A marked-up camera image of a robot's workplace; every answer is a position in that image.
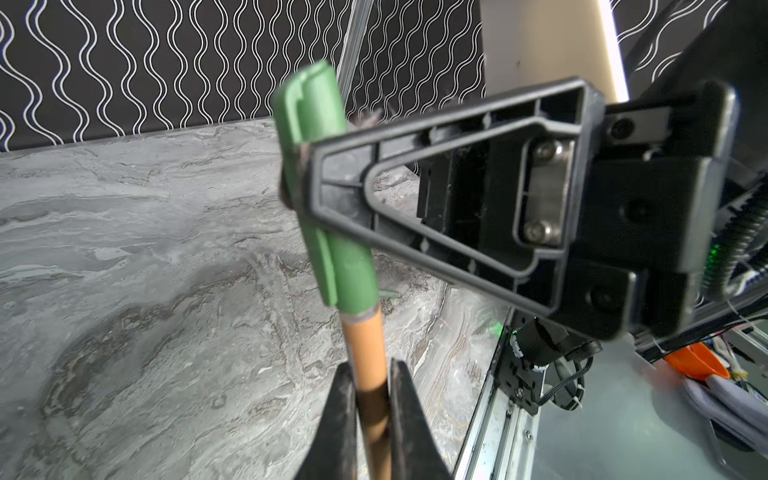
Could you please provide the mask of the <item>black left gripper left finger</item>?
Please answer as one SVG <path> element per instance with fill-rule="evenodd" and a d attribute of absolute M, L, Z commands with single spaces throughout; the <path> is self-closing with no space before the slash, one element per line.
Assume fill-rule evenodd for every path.
<path fill-rule="evenodd" d="M 317 431 L 295 479 L 357 478 L 357 395 L 352 368 L 333 377 Z"/>

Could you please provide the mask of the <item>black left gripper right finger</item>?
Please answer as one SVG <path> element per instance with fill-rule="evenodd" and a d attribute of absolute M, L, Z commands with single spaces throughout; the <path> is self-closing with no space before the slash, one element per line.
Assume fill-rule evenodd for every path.
<path fill-rule="evenodd" d="M 402 360 L 391 360 L 389 389 L 392 478 L 451 479 Z"/>

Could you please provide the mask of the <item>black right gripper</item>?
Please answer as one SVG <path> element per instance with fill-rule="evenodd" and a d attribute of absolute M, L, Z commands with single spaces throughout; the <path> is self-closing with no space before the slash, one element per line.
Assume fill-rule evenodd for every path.
<path fill-rule="evenodd" d="M 737 123 L 716 80 L 606 108 L 554 323 L 592 339 L 689 324 Z"/>

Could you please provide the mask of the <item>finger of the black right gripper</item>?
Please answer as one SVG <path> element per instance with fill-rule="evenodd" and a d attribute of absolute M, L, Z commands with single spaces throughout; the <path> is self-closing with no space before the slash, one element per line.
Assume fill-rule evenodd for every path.
<path fill-rule="evenodd" d="M 320 217 L 356 241 L 530 313 L 560 306 L 605 98 L 570 78 L 322 143 Z"/>

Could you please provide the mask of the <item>light green pen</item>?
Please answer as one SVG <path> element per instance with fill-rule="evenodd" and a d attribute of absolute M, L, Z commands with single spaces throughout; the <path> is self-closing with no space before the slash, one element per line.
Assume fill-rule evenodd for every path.
<path fill-rule="evenodd" d="M 379 291 L 379 298 L 380 299 L 398 299 L 401 298 L 402 294 L 395 290 L 380 290 Z"/>

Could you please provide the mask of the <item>dark green pen cap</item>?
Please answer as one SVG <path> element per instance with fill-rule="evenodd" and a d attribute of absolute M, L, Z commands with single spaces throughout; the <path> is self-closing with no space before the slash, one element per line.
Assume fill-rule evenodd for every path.
<path fill-rule="evenodd" d="M 279 191 L 298 219 L 323 303 L 357 323 L 379 308 L 379 286 L 368 246 L 320 217 L 323 188 L 354 190 L 360 182 L 323 176 L 322 143 L 347 133 L 344 106 L 332 65 L 304 66 L 280 85 L 273 118 L 282 155 Z"/>

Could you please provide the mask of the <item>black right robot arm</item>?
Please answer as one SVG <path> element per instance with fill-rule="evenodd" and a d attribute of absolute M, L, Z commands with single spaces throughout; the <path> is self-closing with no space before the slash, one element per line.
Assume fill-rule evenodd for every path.
<path fill-rule="evenodd" d="M 638 99 L 572 78 L 323 140 L 294 205 L 528 313 L 498 381 L 536 413 L 538 368 L 689 323 L 763 230 L 766 169 L 767 5 L 731 1 Z"/>

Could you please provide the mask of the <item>orange bowl outside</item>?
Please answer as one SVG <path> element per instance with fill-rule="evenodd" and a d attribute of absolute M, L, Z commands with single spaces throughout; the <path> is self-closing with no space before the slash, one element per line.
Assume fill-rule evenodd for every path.
<path fill-rule="evenodd" d="M 686 346 L 666 355 L 664 360 L 678 373 L 697 381 L 705 381 L 710 376 L 730 379 L 727 367 L 703 343 Z"/>

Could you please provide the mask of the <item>grey folded cloth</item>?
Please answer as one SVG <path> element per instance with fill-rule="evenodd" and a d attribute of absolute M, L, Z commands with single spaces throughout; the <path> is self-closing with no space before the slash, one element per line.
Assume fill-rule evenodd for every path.
<path fill-rule="evenodd" d="M 717 375 L 703 382 L 685 378 L 682 388 L 689 403 L 753 450 L 767 453 L 767 404 Z"/>

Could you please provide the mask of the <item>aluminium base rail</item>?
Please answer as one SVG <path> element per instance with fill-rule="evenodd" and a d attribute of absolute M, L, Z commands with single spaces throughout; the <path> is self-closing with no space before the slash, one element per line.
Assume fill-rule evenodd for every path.
<path fill-rule="evenodd" d="M 498 385 L 499 363 L 520 314 L 511 309 L 500 328 L 491 364 L 458 454 L 455 479 L 530 479 L 539 419 Z"/>

